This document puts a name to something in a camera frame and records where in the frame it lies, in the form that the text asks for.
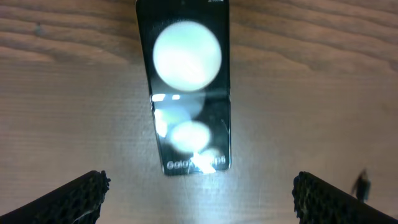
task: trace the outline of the large white circle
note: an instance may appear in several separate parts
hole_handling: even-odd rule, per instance
[[[170,143],[180,153],[193,153],[204,149],[211,139],[210,128],[199,121],[186,121],[170,133]]]
[[[153,51],[157,73],[181,91],[209,85],[221,67],[221,47],[207,27],[192,21],[176,22],[158,36]]]

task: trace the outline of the brown wood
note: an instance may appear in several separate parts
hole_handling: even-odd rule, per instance
[[[0,1],[0,213],[89,170],[98,223],[298,223],[293,178],[398,218],[398,2],[231,0],[231,170],[160,169],[133,0]]]

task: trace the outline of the black smartphone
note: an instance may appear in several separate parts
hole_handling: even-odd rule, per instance
[[[138,0],[136,12],[164,174],[229,169],[229,1]]]

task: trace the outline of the wood grain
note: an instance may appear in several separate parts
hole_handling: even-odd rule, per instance
[[[309,171],[398,218],[398,2],[231,0],[231,170],[160,169],[133,0],[0,1],[0,213],[89,170],[98,223],[298,223]]]

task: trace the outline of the glossy surface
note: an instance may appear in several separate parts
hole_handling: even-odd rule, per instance
[[[229,169],[228,1],[145,0],[137,18],[164,174]]]
[[[392,2],[232,0],[233,164],[169,178],[135,1],[0,1],[0,213],[104,169],[98,224],[294,224],[300,170],[350,193],[366,167],[398,218]]]

